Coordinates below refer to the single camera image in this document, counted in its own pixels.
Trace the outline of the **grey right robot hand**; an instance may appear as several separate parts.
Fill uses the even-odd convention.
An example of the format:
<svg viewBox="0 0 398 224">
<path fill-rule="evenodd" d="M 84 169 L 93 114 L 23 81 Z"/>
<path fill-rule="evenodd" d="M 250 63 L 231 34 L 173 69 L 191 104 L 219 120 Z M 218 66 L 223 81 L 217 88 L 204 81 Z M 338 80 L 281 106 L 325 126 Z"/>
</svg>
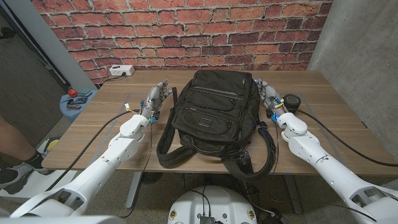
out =
<svg viewBox="0 0 398 224">
<path fill-rule="evenodd" d="M 265 107 L 271 110 L 276 108 L 276 106 L 280 104 L 280 95 L 276 92 L 274 87 L 261 79 L 257 79 L 255 82 L 260 99 L 263 101 Z"/>
</svg>

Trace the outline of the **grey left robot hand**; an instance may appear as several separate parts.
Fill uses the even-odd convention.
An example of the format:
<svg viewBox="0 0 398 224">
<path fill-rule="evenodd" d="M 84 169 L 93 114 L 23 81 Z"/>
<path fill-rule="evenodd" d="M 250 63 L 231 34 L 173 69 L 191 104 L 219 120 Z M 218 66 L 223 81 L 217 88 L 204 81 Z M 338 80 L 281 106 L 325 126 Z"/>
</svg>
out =
<svg viewBox="0 0 398 224">
<path fill-rule="evenodd" d="M 162 103 L 171 93 L 172 90 L 169 89 L 169 82 L 167 79 L 159 82 L 147 95 L 147 98 L 144 101 L 143 110 L 149 112 L 160 110 Z"/>
</svg>

